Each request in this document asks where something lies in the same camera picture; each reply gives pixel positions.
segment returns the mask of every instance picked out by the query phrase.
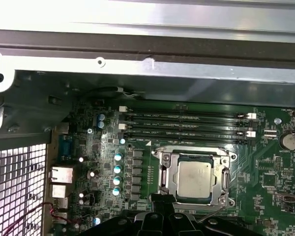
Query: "black ram slot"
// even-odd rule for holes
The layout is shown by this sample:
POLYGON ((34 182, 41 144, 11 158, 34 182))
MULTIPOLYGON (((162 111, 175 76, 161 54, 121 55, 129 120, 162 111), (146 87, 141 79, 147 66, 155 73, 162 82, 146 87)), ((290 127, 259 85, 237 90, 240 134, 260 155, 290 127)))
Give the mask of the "black ram slot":
POLYGON ((236 130, 214 130, 213 127, 211 127, 211 130, 201 130, 197 128, 187 128, 187 127, 179 127, 179 126, 144 126, 144 125, 133 125, 128 126, 127 132, 137 130, 145 130, 145 131, 157 131, 157 132, 183 132, 183 133, 190 133, 190 134, 220 134, 220 135, 238 135, 238 136, 244 136, 245 132, 243 131, 236 131, 236 130))
POLYGON ((127 134, 125 138, 130 139, 156 139, 156 140, 167 140, 167 141, 180 141, 180 142, 207 142, 207 143, 219 143, 219 144, 239 144, 246 145, 247 140, 244 139, 227 139, 227 138, 208 138, 208 137, 185 137, 185 136, 174 136, 174 135, 151 135, 151 134, 127 134))
POLYGON ((136 108, 132 112, 125 113, 125 115, 176 115, 176 116, 197 116, 197 117, 212 117, 212 118, 233 118, 243 119, 247 118, 247 114, 244 113, 223 113, 223 112, 192 112, 192 111, 176 111, 176 110, 149 110, 136 108))
POLYGON ((221 125, 234 127, 248 127, 248 123, 238 122, 233 120, 214 120, 214 119, 187 119, 187 118, 159 118, 159 117, 125 117, 125 121, 132 122, 159 122, 159 123, 173 123, 179 122, 182 124, 206 124, 206 125, 221 125))

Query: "perforated metal panel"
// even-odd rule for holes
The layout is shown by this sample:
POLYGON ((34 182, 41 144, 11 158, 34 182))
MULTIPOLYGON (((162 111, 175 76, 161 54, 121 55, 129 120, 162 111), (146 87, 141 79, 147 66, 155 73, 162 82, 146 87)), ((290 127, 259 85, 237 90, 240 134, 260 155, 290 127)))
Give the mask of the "perforated metal panel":
MULTIPOLYGON (((0 151, 0 236, 43 202, 46 144, 0 151)), ((9 236, 40 236, 42 208, 30 213, 9 236)))

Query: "capacitor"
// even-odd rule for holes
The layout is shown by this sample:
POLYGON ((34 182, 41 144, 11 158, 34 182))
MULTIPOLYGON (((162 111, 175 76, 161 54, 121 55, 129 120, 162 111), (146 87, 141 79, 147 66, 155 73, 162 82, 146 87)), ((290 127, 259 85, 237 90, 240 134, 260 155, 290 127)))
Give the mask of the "capacitor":
POLYGON ((82 199, 79 200, 80 205, 89 205, 89 198, 88 197, 83 197, 82 199))
POLYGON ((89 158, 87 157, 87 156, 81 156, 80 158, 79 158, 79 162, 85 162, 85 161, 88 161, 89 160, 89 158))
POLYGON ((117 165, 114 167, 114 173, 119 174, 121 172, 121 166, 117 165))
POLYGON ((105 127, 105 123, 100 121, 99 123, 97 123, 97 127, 103 129, 105 127))
POLYGON ((121 182, 121 177, 119 177, 119 176, 116 176, 113 180, 114 185, 119 185, 120 182, 121 182))
POLYGON ((98 115, 98 120, 103 121, 106 118, 104 114, 99 114, 98 115))
POLYGON ((99 171, 98 171, 98 170, 90 171, 90 172, 89 172, 89 176, 90 176, 90 177, 95 177, 95 176, 98 176, 98 175, 99 175, 99 171))
POLYGON ((88 194, 86 190, 83 190, 81 193, 79 193, 79 198, 83 198, 88 194))
POLYGON ((115 159, 115 161, 120 161, 122 159, 122 154, 120 152, 116 153, 114 156, 114 159, 115 159))
POLYGON ((113 195, 114 196, 118 196, 120 194, 121 189, 119 187, 115 187, 113 189, 113 195))
POLYGON ((103 216, 102 215, 97 215, 95 216, 95 218, 93 219, 93 225, 99 225, 100 223, 102 223, 103 221, 103 216))

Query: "screw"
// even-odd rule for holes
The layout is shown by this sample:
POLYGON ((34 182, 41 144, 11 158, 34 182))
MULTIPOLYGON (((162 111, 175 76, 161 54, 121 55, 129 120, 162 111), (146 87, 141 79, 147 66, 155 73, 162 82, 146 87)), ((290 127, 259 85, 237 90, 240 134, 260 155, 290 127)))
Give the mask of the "screw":
POLYGON ((164 160, 164 161, 169 161, 169 159, 170 159, 170 157, 169 157, 168 154, 166 154, 166 155, 163 156, 163 160, 164 160))
POLYGON ((118 221, 118 224, 119 225, 124 225, 126 223, 127 223, 127 220, 126 219, 121 219, 121 220, 118 221))
POLYGON ((45 129, 44 129, 44 132, 45 133, 48 133, 48 132, 50 132, 51 131, 51 127, 46 127, 45 129))
POLYGON ((8 132, 9 133, 16 133, 19 129, 20 129, 20 127, 18 125, 13 125, 10 128, 8 128, 8 132))
POLYGON ((275 124, 280 124, 280 123, 282 123, 282 120, 280 118, 275 118, 274 123, 275 124))
POLYGON ((183 216, 182 216, 182 214, 175 214, 174 217, 175 217, 176 219, 181 219, 183 216))
POLYGON ((151 219, 155 220, 155 219, 157 219, 157 218, 158 218, 158 215, 157 215, 157 214, 153 214, 153 215, 151 215, 151 219))
POLYGON ((221 198, 220 199, 220 203, 223 203, 224 204, 225 202, 226 202, 225 198, 221 198))
POLYGON ((217 220, 215 219, 209 219, 208 222, 212 225, 217 225, 217 220))

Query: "cpu socket lever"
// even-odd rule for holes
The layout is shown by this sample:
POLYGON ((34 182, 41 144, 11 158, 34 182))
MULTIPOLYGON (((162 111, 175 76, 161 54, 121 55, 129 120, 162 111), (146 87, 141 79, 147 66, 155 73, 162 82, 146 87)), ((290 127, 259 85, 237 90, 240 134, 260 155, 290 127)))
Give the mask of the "cpu socket lever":
POLYGON ((218 147, 168 145, 152 155, 160 161, 158 192, 174 195, 175 208, 215 211, 235 206, 229 197, 235 153, 218 147))

